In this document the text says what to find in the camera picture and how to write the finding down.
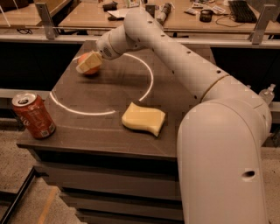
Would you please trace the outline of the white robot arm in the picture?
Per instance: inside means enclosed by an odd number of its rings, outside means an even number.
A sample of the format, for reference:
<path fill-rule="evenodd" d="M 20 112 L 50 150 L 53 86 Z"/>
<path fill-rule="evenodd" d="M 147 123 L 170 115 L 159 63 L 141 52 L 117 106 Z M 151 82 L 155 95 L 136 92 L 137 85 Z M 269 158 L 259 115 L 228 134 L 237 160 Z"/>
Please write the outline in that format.
<path fill-rule="evenodd" d="M 142 46 L 151 49 L 199 100 L 177 137 L 185 224 L 269 224 L 261 147 L 271 127 L 264 99 L 170 38 L 147 11 L 129 10 L 77 66 L 84 74 Z"/>

